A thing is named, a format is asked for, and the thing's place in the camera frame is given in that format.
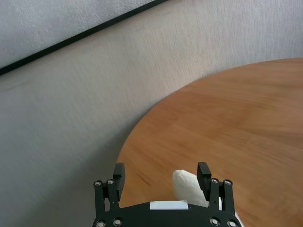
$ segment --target white object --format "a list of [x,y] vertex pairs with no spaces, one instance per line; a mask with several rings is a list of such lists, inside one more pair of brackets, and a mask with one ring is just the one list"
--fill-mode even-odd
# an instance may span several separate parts
[[[172,176],[172,181],[175,189],[175,196],[178,200],[186,200],[189,204],[208,207],[203,191],[200,189],[197,176],[185,170],[176,170]],[[222,210],[222,201],[219,198],[219,209]]]
[[153,201],[150,202],[151,210],[188,210],[186,201]]

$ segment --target wooden table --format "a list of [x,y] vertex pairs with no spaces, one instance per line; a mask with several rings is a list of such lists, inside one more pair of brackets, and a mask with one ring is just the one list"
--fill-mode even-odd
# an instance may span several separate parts
[[120,205],[175,200],[172,173],[231,179],[246,227],[303,226],[303,59],[226,70],[185,86],[150,110],[119,161]]

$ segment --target white label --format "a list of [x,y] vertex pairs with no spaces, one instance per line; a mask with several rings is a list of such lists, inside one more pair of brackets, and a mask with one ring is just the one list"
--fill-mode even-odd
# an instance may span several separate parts
[[188,210],[186,200],[183,201],[153,201],[150,202],[151,210]]

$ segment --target black frame edge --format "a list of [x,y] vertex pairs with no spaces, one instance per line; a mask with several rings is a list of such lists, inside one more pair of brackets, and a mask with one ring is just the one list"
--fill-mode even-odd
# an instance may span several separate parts
[[74,36],[72,36],[72,37],[70,37],[70,38],[68,38],[66,40],[63,40],[63,41],[55,44],[55,45],[47,47],[47,48],[45,48],[45,49],[43,49],[41,51],[38,51],[38,52],[36,52],[36,53],[34,53],[32,55],[29,55],[29,56],[27,56],[27,57],[25,57],[25,58],[23,58],[21,60],[18,60],[18,61],[14,62],[14,63],[11,63],[11,64],[7,65],[7,66],[4,66],[3,68],[0,69],[0,76],[2,76],[5,73],[8,73],[8,72],[10,72],[12,70],[15,70],[15,69],[17,69],[17,68],[19,68],[19,67],[21,67],[23,65],[26,65],[26,64],[34,61],[34,60],[37,60],[37,59],[39,59],[41,57],[44,57],[44,56],[46,56],[49,53],[52,53],[52,52],[57,51],[57,50],[59,50],[59,49],[61,49],[63,47],[66,47],[67,45],[70,45],[70,44],[72,44],[72,43],[74,43],[76,41],[79,41],[79,40],[81,40],[81,39],[83,39],[83,38],[85,38],[87,36],[90,36],[90,35],[98,32],[98,31],[101,31],[101,30],[103,30],[103,29],[105,29],[105,28],[107,28],[109,26],[112,26],[114,24],[117,24],[117,23],[125,20],[125,19],[128,19],[128,18],[130,18],[130,17],[132,17],[132,16],[134,16],[134,15],[136,15],[138,13],[141,13],[141,12],[147,10],[147,9],[150,9],[150,8],[152,8],[154,6],[157,6],[157,5],[159,5],[159,4],[163,3],[163,2],[166,2],[166,1],[168,1],[168,0],[154,0],[154,1],[151,1],[151,2],[149,2],[149,3],[147,3],[147,4],[143,5],[143,6],[140,6],[140,7],[136,8],[136,9],[133,9],[133,10],[131,10],[131,11],[127,12],[127,13],[124,13],[124,14],[122,14],[120,16],[117,16],[117,17],[115,17],[115,18],[113,18],[111,20],[108,20],[108,21],[100,24],[100,25],[92,27],[92,28],[90,28],[90,29],[88,29],[88,30],[86,30],[84,32],[81,32],[81,33],[79,33],[77,35],[74,35]]

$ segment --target screw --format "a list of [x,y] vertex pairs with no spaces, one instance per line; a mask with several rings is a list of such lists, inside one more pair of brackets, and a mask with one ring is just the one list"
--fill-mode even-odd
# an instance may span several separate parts
[[213,183],[218,183],[218,180],[216,180],[216,179],[213,178],[213,179],[212,179],[212,182],[213,182]]
[[230,227],[236,227],[237,226],[237,224],[235,222],[233,222],[233,221],[228,221],[227,224]]
[[104,227],[105,223],[103,221],[100,221],[97,223],[96,227]]
[[115,226],[119,226],[119,225],[121,225],[122,224],[122,220],[121,219],[115,219],[114,220],[114,225]]
[[214,226],[218,226],[219,225],[219,221],[215,218],[211,218],[210,220],[210,223],[212,223]]
[[232,183],[229,180],[224,181],[225,184],[231,185]]

